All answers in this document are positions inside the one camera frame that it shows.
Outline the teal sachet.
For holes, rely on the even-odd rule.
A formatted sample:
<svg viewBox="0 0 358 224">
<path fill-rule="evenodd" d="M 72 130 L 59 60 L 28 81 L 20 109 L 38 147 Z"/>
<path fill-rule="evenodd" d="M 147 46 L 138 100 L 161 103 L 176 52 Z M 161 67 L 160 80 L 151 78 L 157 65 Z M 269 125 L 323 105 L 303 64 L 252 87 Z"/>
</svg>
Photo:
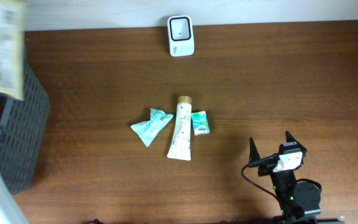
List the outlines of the teal sachet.
<svg viewBox="0 0 358 224">
<path fill-rule="evenodd" d="M 146 147 L 149 147 L 158 133 L 172 120 L 173 115 L 162 110 L 150 109 L 150 119 L 131 126 Z"/>
</svg>

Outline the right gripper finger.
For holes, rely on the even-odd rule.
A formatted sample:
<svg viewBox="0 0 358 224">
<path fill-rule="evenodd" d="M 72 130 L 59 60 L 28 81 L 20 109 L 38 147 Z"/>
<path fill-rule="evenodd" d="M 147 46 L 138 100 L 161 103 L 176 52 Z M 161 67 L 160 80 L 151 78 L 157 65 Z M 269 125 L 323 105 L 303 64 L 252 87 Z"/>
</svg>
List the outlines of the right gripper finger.
<svg viewBox="0 0 358 224">
<path fill-rule="evenodd" d="M 289 131 L 285 131 L 285 137 L 286 137 L 287 143 L 289 143 L 289 142 L 295 142 L 295 143 L 298 145 L 299 148 L 301 148 L 301 149 L 304 149 L 304 148 L 305 148 L 299 141 L 297 141 L 297 140 L 293 137 L 293 135 L 292 135 Z"/>
<path fill-rule="evenodd" d="M 255 145 L 254 139 L 250 138 L 250 153 L 249 153 L 249 162 L 257 162 L 260 160 L 260 155 Z"/>
</svg>

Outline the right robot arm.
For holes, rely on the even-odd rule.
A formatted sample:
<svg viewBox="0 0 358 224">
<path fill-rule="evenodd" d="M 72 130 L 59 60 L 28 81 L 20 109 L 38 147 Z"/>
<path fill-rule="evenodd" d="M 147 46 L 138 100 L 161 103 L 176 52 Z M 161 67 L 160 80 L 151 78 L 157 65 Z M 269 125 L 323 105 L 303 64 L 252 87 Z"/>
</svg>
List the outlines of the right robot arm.
<svg viewBox="0 0 358 224">
<path fill-rule="evenodd" d="M 279 145 L 277 153 L 261 158 L 255 142 L 250 141 L 249 163 L 246 168 L 258 168 L 258 176 L 271 178 L 274 192 L 243 178 L 258 189 L 271 195 L 279 204 L 281 215 L 272 218 L 273 223 L 317 223 L 321 213 L 322 186 L 310 179 L 297 179 L 295 171 L 303 165 L 307 149 L 289 131 L 285 132 L 286 142 Z"/>
</svg>

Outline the small teal tissue pack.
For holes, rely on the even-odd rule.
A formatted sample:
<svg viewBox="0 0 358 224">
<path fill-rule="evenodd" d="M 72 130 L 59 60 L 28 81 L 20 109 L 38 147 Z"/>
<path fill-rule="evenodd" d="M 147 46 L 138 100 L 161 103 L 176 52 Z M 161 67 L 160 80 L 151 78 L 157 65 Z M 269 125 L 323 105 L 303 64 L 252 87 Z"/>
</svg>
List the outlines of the small teal tissue pack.
<svg viewBox="0 0 358 224">
<path fill-rule="evenodd" d="M 209 123 L 205 111 L 192 113 L 191 119 L 195 136 L 210 133 Z"/>
</svg>

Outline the white bamboo print tube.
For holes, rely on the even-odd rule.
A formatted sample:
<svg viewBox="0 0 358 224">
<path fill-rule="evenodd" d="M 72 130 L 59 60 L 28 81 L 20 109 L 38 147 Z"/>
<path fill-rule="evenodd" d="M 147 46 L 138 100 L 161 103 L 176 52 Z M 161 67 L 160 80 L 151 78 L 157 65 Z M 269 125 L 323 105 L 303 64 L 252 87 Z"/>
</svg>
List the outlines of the white bamboo print tube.
<svg viewBox="0 0 358 224">
<path fill-rule="evenodd" d="M 178 97 L 175 129 L 167 154 L 170 159 L 191 160 L 191 103 L 189 96 Z"/>
</svg>

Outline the white wet wipes pack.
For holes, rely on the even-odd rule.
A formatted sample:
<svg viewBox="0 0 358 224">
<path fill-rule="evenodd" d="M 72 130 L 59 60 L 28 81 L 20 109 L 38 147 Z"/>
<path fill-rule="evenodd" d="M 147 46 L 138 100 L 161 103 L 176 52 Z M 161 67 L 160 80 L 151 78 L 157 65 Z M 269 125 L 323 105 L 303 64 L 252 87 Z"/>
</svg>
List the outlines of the white wet wipes pack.
<svg viewBox="0 0 358 224">
<path fill-rule="evenodd" d="M 0 0 L 0 93 L 24 99 L 24 19 L 22 1 Z"/>
</svg>

